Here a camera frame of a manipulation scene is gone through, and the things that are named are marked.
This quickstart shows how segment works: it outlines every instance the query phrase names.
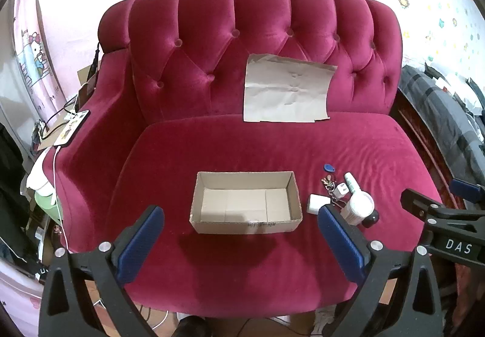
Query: pink curtain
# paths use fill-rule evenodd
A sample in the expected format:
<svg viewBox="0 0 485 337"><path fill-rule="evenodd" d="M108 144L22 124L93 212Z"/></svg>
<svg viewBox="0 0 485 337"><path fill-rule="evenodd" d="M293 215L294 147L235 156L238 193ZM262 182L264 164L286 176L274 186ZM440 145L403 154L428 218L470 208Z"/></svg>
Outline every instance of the pink curtain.
<svg viewBox="0 0 485 337"><path fill-rule="evenodd" d="M37 0L15 0L14 43L18 64L37 112L47 120L66 102L44 49Z"/></svg>
<svg viewBox="0 0 485 337"><path fill-rule="evenodd" d="M40 302L44 287L0 258L0 300L26 337L39 335Z"/></svg>

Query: sofa armrest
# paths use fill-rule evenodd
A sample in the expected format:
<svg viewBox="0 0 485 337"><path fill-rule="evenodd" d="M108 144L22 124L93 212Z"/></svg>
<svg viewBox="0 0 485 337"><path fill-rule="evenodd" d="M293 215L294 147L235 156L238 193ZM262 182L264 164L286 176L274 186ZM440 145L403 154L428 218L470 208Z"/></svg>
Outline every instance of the sofa armrest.
<svg viewBox="0 0 485 337"><path fill-rule="evenodd" d="M90 110L69 146L56 157L56 189L69 249L89 251L103 240L105 218L118 176L146 127L132 81L127 49L105 54L98 84L83 106ZM53 184L52 148L43 170Z"/></svg>

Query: floor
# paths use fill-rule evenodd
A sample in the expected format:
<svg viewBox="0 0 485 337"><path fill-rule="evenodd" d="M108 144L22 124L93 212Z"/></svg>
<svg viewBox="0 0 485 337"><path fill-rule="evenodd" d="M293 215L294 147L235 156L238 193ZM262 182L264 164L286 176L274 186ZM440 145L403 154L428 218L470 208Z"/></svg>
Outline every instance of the floor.
<svg viewBox="0 0 485 337"><path fill-rule="evenodd" d="M388 304L394 290L396 280L389 280L386 284L380 302ZM93 302L99 299L98 290L93 281L86 281L89 295ZM97 305L96 313L101 321L104 330L110 337L119 337L115 326L106 309ZM142 316L146 319L149 316L149 310L146 307L141 309ZM166 311L150 310L148 324L153 327L164 319ZM280 317L279 323L271 319L208 319L215 337L296 337L299 335L309 335L313 330L314 312L305 312L286 317ZM170 337L178 324L176 314L169 312L167 319L155 329L156 335L161 337Z"/></svg>

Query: red velvet sofa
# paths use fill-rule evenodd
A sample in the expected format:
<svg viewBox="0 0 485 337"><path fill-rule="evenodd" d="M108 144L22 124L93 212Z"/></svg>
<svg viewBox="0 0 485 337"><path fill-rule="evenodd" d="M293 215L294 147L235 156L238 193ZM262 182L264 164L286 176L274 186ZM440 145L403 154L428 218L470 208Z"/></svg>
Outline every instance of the red velvet sofa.
<svg viewBox="0 0 485 337"><path fill-rule="evenodd" d="M56 159L70 249L113 240L147 205L166 226L137 280L135 301L213 317L313 310L350 298L348 283L304 213L291 233L201 235L189 223L198 171L294 171L305 206L322 166L351 171L380 221L365 231L410 250L422 223L405 188L440 200L415 148L389 117L402 60L393 11L374 0L125 0L99 24L104 56L91 115ZM337 65L330 120L244 122L250 53ZM52 156L44 170L52 181Z"/></svg>

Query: sofa seat cushion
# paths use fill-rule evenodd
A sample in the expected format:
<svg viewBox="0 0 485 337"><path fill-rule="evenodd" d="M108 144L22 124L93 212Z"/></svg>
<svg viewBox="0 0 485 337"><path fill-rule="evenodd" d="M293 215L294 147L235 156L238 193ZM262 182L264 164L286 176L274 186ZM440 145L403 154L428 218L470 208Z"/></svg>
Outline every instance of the sofa seat cushion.
<svg viewBox="0 0 485 337"><path fill-rule="evenodd" d="M391 117L334 112L312 124L243 122L241 115L153 124L123 168L106 223L113 240L151 204L165 228L135 282L133 300L156 309L211 317L263 317L314 310L349 299L349 283L306 213L311 193L324 194L322 167L339 182L352 172L372 194L380 221L368 239L411 250L423 223L406 213L400 195L412 188L439 196L411 141ZM294 171L304 209L290 233L202 235L189 223L198 171Z"/></svg>

